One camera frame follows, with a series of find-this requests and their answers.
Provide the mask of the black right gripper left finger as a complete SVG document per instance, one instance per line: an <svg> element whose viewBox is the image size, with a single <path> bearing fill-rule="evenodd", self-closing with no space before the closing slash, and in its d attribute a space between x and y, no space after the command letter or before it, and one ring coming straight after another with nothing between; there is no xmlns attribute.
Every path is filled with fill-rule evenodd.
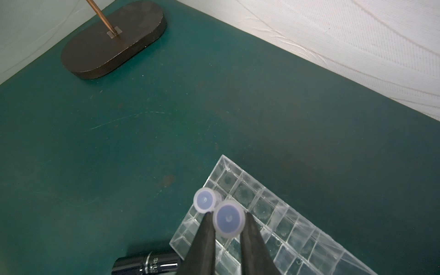
<svg viewBox="0 0 440 275"><path fill-rule="evenodd" d="M205 213L189 252L177 270L177 275L215 274L215 229L213 213Z"/></svg>

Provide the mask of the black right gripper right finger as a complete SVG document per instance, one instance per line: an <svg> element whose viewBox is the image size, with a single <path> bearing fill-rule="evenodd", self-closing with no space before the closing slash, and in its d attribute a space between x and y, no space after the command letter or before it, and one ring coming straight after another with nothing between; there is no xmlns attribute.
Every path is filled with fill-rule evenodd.
<svg viewBox="0 0 440 275"><path fill-rule="evenodd" d="M251 213L245 213L245 226L240 234L241 274L279 275L268 248Z"/></svg>

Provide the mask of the lilac lipstick tube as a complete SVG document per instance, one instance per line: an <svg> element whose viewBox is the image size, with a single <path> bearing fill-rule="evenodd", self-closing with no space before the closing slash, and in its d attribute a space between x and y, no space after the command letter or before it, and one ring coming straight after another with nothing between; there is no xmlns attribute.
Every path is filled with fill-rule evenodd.
<svg viewBox="0 0 440 275"><path fill-rule="evenodd" d="M218 191L203 187L195 193L193 206L198 213L205 214L213 212L223 200L224 197Z"/></svg>
<svg viewBox="0 0 440 275"><path fill-rule="evenodd" d="M245 211L234 200L225 200L214 209L214 229L223 238L231 239L239 236L245 227L245 222Z"/></svg>

